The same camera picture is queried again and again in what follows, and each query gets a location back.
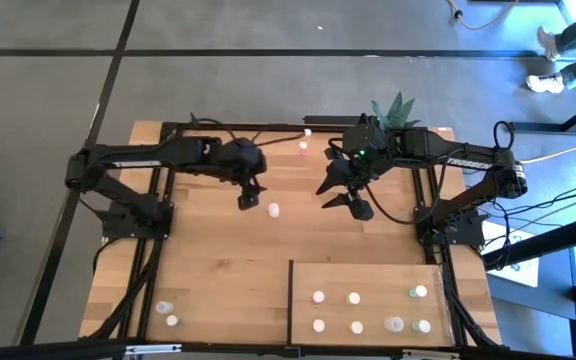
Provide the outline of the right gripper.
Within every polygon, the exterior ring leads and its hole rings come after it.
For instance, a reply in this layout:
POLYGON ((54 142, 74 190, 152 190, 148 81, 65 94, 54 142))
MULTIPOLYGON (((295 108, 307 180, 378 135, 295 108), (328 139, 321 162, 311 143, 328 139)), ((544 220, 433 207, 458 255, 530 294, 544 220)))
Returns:
MULTIPOLYGON (((341 138, 330 138, 326 176, 316 191, 321 195, 332 187, 361 189, 393 168, 388 136, 377 125, 360 124, 348 128, 341 138)), ((353 196, 337 194, 323 209, 349 206, 353 196)))

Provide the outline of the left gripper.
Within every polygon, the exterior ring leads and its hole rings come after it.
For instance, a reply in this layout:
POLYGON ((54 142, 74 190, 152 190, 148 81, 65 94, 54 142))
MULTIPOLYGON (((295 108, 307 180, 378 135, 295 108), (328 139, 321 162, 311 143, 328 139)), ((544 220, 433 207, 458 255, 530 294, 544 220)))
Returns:
POLYGON ((242 195, 267 191, 256 176, 267 171, 266 156, 251 140, 239 138, 223 144, 217 152, 219 177, 242 187, 242 195))

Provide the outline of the green plant in white pot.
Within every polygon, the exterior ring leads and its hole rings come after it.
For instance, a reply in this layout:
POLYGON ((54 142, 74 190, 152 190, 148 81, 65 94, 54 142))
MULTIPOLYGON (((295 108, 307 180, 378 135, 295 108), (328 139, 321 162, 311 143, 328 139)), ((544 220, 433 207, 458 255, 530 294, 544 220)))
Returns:
POLYGON ((380 129, 383 131, 398 128, 412 128, 418 124, 419 120, 409 119, 414 103, 415 99, 410 99, 405 102, 402 93, 398 92, 388 111, 383 113, 379 104, 375 100, 371 101, 372 110, 379 121, 380 129))

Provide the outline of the silver aluminium bar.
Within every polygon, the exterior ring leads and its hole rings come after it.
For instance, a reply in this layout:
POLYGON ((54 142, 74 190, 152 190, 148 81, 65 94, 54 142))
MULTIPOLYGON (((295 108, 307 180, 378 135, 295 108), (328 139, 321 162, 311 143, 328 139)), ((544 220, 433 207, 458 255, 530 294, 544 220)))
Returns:
POLYGON ((459 353, 423 350, 403 349, 400 360, 461 360, 459 353))
POLYGON ((125 348, 125 356, 139 356, 151 354, 167 354, 181 352, 181 344, 155 344, 155 345, 129 345, 125 348))

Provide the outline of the person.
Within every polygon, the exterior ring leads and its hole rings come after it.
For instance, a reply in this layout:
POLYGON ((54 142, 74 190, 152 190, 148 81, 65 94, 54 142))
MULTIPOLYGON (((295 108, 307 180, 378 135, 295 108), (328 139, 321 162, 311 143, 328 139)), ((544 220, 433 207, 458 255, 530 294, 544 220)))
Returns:
MULTIPOLYGON (((557 34, 548 32, 540 26, 536 38, 544 57, 555 62, 565 53, 576 50, 576 21, 557 34)), ((528 75, 526 86, 536 93, 559 94, 564 90, 572 90, 576 88, 576 62, 554 73, 528 75)))

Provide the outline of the black desk legs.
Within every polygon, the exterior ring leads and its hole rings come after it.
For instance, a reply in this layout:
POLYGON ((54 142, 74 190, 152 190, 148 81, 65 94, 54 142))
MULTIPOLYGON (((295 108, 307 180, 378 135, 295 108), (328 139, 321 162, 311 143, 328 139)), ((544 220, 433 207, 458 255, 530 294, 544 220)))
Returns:
POLYGON ((563 123, 511 122, 516 133, 576 135, 576 114, 563 123))

